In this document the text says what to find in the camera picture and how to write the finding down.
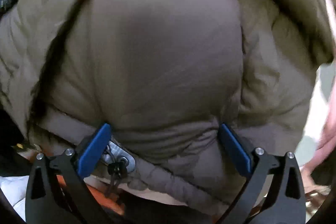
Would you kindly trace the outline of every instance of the garment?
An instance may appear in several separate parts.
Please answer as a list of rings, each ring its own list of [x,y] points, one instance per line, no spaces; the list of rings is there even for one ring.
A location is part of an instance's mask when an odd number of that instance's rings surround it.
[[[34,88],[76,1],[18,0],[0,21],[1,103],[36,144],[37,131],[49,133],[48,115],[27,132]],[[57,54],[47,109],[110,123],[137,161],[130,187],[217,215],[244,183],[219,125],[269,153],[294,150],[333,36],[325,0],[88,0]],[[75,145],[85,137],[57,135]]]

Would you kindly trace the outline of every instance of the blue pad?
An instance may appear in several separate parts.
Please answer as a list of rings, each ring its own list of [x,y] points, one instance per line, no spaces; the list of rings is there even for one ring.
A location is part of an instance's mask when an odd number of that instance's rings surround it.
[[[98,130],[86,147],[77,163],[77,173],[81,179],[91,175],[106,146],[109,144],[111,135],[111,126],[106,123]]]
[[[249,178],[252,174],[252,160],[239,143],[236,134],[223,123],[219,127],[218,138],[238,173],[243,177]]]

